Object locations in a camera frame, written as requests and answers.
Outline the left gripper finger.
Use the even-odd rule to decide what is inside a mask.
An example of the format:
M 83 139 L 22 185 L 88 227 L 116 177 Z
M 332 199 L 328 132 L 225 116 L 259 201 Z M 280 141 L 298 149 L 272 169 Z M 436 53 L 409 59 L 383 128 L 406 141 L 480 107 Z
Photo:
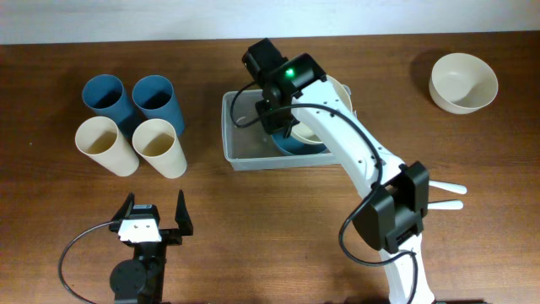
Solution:
M 185 196 L 182 190 L 178 192 L 175 210 L 175 222 L 180 231 L 193 231 L 193 224 L 186 208 Z
M 134 193 L 129 193 L 122 206 L 118 209 L 115 215 L 112 217 L 112 221 L 120 221 L 126 219 L 132 212 L 134 206 Z

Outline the blue bowl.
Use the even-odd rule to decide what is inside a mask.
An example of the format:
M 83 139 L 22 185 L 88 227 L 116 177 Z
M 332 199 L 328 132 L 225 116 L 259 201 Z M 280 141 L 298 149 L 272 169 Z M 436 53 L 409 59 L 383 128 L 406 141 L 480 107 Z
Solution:
M 282 133 L 271 135 L 273 145 L 283 155 L 317 155 L 327 152 L 324 144 L 304 144 L 292 136 L 285 138 Z

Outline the cream bowl front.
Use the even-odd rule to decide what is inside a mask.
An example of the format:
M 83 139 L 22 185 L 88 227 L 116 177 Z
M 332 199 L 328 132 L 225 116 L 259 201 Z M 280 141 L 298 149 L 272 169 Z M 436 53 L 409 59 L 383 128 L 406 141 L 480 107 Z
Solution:
M 327 79 L 332 83 L 332 86 L 336 90 L 342 103 L 349 111 L 353 112 L 350 88 L 347 85 L 341 84 L 330 75 L 327 75 Z M 292 128 L 291 135 L 304 144 L 322 144 L 322 141 L 303 122 L 300 122 Z

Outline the cream bowl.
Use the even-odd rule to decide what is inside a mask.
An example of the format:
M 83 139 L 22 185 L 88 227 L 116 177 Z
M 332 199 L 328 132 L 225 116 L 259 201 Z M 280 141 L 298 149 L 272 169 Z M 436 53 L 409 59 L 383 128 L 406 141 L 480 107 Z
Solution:
M 429 95 L 442 110 L 465 115 L 488 106 L 497 96 L 499 82 L 483 60 L 466 53 L 441 57 L 429 77 Z
M 332 83 L 332 86 L 336 90 L 342 103 L 349 111 L 353 112 L 350 88 L 347 85 L 341 84 L 330 75 L 327 75 L 327 79 Z M 300 122 L 292 128 L 291 135 L 304 144 L 322 144 L 322 141 L 303 122 Z

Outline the cream bowl back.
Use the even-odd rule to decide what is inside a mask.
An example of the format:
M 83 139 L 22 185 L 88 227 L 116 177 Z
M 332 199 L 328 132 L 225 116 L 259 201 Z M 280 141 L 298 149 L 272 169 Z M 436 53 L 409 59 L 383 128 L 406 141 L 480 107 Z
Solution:
M 465 115 L 488 106 L 497 96 L 499 82 L 483 60 L 466 53 L 441 57 L 429 77 L 429 95 L 442 110 Z

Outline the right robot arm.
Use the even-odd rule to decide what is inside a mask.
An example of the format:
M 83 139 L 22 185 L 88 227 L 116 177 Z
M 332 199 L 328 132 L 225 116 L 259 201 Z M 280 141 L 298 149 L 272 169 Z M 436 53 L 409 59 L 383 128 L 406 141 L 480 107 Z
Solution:
M 265 38 L 242 57 L 254 84 L 262 88 L 257 121 L 268 134 L 289 136 L 304 123 L 348 173 L 362 201 L 343 222 L 338 243 L 352 225 L 381 256 L 392 303 L 432 303 L 421 255 L 423 219 L 428 213 L 429 173 L 384 148 L 343 104 L 325 71 L 307 53 L 281 55 Z

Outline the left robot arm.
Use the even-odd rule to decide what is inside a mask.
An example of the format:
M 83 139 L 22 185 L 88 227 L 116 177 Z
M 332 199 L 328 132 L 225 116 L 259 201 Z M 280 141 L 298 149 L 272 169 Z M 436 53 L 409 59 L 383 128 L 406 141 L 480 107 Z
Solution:
M 112 217 L 109 230 L 133 249 L 133 257 L 120 262 L 110 275 L 115 303 L 161 303 L 163 296 L 166 250 L 180 246 L 184 236 L 193 234 L 184 193 L 178 192 L 175 207 L 176 228 L 159 228 L 159 211 L 154 204 L 136 204 L 129 193 Z

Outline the clear plastic container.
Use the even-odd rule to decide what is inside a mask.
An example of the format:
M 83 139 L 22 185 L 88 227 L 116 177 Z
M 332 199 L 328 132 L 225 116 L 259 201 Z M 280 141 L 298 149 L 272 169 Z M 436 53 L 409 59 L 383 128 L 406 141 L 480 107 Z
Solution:
M 224 94 L 222 100 L 221 131 L 224 157 L 236 171 L 258 171 L 304 166 L 334 165 L 338 161 L 327 151 L 317 155 L 281 154 L 273 145 L 261 123 L 248 128 L 237 128 L 232 122 L 242 123 L 257 115 L 255 103 L 262 99 L 260 90 L 246 90 L 239 97 L 234 91 Z

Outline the cream cup front right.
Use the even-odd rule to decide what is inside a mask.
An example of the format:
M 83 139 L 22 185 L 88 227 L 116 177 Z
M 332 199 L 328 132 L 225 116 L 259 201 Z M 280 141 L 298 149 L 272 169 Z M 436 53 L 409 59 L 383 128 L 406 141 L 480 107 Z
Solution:
M 132 146 L 159 174 L 175 179 L 187 169 L 185 154 L 174 127 L 153 118 L 141 123 L 133 133 Z

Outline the cream cup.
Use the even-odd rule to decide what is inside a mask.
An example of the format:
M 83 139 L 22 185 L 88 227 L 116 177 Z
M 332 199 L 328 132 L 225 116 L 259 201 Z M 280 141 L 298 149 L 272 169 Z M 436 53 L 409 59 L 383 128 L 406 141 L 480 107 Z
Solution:
M 119 127 L 108 117 L 92 117 L 75 134 L 78 150 L 117 176 L 130 176 L 139 158 Z
M 153 118 L 141 123 L 133 133 L 132 146 L 159 174 L 175 179 L 187 169 L 185 154 L 174 127 Z

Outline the cream cup front left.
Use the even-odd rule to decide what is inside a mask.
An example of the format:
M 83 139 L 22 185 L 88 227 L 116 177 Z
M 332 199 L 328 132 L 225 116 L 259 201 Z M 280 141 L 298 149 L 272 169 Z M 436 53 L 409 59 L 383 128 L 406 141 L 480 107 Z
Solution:
M 130 176 L 139 158 L 119 127 L 108 117 L 92 117 L 75 134 L 78 150 L 117 176 Z

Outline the blue cup back left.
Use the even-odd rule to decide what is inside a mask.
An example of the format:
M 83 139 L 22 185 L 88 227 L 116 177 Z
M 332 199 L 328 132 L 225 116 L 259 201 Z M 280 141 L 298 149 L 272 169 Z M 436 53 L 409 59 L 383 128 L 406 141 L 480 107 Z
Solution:
M 110 118 L 127 138 L 143 121 L 129 99 L 122 81 L 110 74 L 90 79 L 83 88 L 84 104 L 96 115 Z

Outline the blue cup back right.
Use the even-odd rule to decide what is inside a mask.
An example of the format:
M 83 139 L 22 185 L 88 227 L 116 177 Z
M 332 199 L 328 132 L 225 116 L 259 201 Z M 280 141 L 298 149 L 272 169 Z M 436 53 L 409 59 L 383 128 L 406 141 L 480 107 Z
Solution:
M 169 122 L 177 137 L 185 130 L 185 120 L 172 83 L 164 76 L 149 75 L 140 79 L 132 89 L 132 99 L 148 118 Z

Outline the white plastic fork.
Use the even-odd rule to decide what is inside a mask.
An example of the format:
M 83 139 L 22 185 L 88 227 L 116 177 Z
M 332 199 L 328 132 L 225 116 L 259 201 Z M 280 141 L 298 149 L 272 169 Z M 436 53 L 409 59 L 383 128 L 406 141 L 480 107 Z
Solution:
M 447 192 L 457 193 L 464 195 L 467 193 L 467 188 L 460 184 L 449 183 L 449 182 L 439 182 L 439 181 L 429 181 L 431 187 L 436 187 Z

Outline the white plastic spoon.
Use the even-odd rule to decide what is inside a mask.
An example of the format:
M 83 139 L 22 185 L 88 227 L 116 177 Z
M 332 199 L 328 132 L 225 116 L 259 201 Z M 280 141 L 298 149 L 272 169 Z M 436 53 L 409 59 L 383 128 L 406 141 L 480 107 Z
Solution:
M 459 210 L 463 209 L 464 204 L 461 200 L 446 200 L 428 203 L 428 209 L 432 210 Z

